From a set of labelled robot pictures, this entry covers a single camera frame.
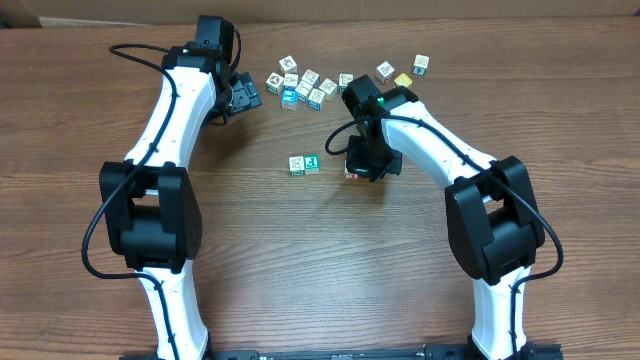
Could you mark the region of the blue letter wooden block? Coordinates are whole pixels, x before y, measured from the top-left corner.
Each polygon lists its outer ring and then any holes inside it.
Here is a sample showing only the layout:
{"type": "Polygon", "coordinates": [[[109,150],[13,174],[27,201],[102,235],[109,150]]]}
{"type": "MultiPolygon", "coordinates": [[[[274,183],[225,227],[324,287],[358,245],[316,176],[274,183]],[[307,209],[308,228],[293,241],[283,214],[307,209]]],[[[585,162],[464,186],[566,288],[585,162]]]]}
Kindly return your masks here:
{"type": "Polygon", "coordinates": [[[284,89],[281,93],[281,107],[288,110],[297,109],[297,92],[291,89],[284,89]]]}

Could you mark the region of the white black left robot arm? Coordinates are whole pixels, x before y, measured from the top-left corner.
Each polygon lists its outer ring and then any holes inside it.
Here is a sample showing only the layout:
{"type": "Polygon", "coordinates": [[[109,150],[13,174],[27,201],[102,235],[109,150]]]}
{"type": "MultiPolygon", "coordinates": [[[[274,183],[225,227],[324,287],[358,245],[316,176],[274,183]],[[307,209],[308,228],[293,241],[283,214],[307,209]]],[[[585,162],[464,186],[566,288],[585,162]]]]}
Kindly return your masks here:
{"type": "Polygon", "coordinates": [[[207,123],[223,126],[261,99],[251,75],[237,71],[241,36],[222,17],[200,16],[194,40],[161,52],[158,101],[125,159],[101,168],[102,204],[86,233],[105,221],[111,249],[129,269],[124,278],[144,287],[158,336],[152,358],[211,359],[193,272],[202,216],[188,166],[207,123]]]}

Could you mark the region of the red trim white block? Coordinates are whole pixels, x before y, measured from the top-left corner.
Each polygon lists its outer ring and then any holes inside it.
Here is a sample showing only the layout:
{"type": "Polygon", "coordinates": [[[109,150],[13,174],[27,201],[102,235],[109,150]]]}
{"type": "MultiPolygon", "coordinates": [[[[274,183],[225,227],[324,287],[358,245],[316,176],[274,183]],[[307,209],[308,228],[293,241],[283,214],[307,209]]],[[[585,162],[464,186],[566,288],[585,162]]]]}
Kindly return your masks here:
{"type": "Polygon", "coordinates": [[[376,78],[381,84],[386,84],[393,79],[395,68],[388,62],[384,61],[376,67],[376,78]]]}

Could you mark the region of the red letter wooden block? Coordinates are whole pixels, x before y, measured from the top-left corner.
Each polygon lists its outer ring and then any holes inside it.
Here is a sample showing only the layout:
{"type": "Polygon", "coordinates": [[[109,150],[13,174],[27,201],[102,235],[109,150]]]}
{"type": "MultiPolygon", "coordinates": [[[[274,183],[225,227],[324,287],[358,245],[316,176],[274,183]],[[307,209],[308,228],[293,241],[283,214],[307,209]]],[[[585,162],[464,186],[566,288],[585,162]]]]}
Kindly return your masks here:
{"type": "Polygon", "coordinates": [[[362,177],[356,173],[349,172],[348,170],[344,171],[344,178],[346,180],[361,180],[362,177]]]}

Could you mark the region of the teal trim white block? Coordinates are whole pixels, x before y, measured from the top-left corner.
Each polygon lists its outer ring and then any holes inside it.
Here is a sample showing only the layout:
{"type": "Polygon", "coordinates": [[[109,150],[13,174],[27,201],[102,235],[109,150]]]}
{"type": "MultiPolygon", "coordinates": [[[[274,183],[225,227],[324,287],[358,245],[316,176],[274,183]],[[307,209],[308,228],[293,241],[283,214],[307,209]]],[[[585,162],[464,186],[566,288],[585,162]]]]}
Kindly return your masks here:
{"type": "Polygon", "coordinates": [[[430,58],[425,55],[417,54],[414,59],[412,73],[417,76],[425,76],[430,58]]]}

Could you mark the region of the top row picture block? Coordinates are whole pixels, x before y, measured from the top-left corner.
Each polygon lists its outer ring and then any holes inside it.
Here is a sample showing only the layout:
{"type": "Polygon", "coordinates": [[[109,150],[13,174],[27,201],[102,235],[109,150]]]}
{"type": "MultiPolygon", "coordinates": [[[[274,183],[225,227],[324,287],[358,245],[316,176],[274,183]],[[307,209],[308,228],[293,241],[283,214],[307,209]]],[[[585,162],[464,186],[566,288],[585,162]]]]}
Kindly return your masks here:
{"type": "Polygon", "coordinates": [[[310,84],[312,87],[317,87],[320,83],[320,75],[311,69],[307,69],[303,73],[301,80],[310,84]]]}

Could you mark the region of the sailboat picture wooden block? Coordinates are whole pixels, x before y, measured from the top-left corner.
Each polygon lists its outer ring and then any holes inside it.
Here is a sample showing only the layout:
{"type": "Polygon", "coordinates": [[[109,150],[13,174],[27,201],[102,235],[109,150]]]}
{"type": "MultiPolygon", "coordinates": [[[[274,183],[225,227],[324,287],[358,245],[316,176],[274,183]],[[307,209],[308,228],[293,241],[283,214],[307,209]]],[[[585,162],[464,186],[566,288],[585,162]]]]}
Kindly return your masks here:
{"type": "Polygon", "coordinates": [[[291,176],[304,176],[305,163],[303,156],[292,156],[288,158],[289,172],[291,176]]]}

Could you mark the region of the green letter wooden block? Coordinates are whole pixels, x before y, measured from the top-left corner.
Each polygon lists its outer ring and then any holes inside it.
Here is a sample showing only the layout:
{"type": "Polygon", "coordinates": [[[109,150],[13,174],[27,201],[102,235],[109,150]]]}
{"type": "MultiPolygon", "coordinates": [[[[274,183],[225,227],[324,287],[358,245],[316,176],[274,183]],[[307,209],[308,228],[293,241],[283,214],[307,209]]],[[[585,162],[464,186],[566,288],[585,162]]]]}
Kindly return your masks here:
{"type": "Polygon", "coordinates": [[[304,171],[306,175],[320,173],[319,157],[317,155],[306,155],[304,157],[304,171]]]}

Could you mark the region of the brown circle picture block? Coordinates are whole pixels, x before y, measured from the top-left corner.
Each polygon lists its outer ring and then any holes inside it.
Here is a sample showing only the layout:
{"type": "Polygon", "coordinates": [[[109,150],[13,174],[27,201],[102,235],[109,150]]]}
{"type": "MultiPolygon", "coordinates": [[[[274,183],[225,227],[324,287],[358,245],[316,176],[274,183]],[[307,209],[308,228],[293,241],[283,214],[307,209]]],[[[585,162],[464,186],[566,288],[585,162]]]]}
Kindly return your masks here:
{"type": "Polygon", "coordinates": [[[266,89],[276,95],[280,95],[284,88],[284,77],[272,72],[265,81],[266,89]]]}

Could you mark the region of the green B wooden block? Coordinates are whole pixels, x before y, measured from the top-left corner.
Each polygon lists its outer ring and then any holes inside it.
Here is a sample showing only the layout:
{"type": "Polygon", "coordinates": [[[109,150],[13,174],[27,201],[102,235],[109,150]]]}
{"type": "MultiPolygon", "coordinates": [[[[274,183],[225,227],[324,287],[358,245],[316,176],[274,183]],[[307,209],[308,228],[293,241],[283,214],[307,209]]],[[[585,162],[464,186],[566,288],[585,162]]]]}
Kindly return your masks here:
{"type": "Polygon", "coordinates": [[[338,79],[339,92],[343,93],[353,79],[354,76],[352,74],[341,73],[338,79]]]}

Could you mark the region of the turtle picture wooden block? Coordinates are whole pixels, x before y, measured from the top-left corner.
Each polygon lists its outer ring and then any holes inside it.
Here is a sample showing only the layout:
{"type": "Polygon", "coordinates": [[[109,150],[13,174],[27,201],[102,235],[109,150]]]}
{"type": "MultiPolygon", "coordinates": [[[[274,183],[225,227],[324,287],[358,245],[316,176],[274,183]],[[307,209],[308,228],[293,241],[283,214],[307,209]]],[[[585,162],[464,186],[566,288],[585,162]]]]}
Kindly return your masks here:
{"type": "Polygon", "coordinates": [[[331,101],[332,98],[338,92],[338,85],[335,82],[333,82],[331,79],[325,78],[324,81],[319,86],[319,89],[324,92],[325,100],[331,101]]]}

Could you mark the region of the yellow wooden block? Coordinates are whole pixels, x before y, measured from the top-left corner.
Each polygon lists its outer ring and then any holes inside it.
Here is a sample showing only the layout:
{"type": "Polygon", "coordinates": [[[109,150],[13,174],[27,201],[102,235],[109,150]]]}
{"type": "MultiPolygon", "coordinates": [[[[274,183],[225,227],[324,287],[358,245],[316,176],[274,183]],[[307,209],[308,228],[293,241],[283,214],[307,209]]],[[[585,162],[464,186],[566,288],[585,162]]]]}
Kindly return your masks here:
{"type": "Polygon", "coordinates": [[[397,76],[394,79],[394,85],[396,87],[406,87],[406,88],[410,88],[413,84],[412,79],[406,75],[405,73],[401,73],[399,76],[397,76]]]}

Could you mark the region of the red picture far-left block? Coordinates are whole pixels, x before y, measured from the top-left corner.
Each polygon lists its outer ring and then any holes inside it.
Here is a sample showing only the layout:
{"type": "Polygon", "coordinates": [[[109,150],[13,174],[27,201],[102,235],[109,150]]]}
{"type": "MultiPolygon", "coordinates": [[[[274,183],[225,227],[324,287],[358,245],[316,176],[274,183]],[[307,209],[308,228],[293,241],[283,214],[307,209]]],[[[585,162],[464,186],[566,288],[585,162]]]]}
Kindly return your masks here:
{"type": "Polygon", "coordinates": [[[279,60],[279,67],[283,74],[297,74],[298,66],[294,58],[289,55],[279,60]]]}

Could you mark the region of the pretzel picture wooden block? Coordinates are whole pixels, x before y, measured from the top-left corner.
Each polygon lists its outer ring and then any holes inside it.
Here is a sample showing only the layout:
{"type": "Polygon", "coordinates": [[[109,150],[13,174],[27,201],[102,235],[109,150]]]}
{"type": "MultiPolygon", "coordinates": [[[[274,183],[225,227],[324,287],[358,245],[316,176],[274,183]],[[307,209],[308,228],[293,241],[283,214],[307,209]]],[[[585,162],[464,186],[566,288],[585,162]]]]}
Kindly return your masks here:
{"type": "Polygon", "coordinates": [[[325,101],[326,93],[318,88],[313,88],[307,97],[307,104],[310,108],[321,111],[325,101]]]}

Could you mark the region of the cardboard sheet at back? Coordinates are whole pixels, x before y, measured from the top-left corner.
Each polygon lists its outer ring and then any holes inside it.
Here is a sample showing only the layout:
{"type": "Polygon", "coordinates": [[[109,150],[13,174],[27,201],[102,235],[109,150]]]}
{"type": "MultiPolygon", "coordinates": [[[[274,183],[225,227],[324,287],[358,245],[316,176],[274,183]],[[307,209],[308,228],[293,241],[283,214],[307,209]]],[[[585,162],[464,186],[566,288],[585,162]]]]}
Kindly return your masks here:
{"type": "Polygon", "coordinates": [[[639,0],[1,0],[1,20],[39,27],[48,19],[193,24],[629,16],[639,0]]]}

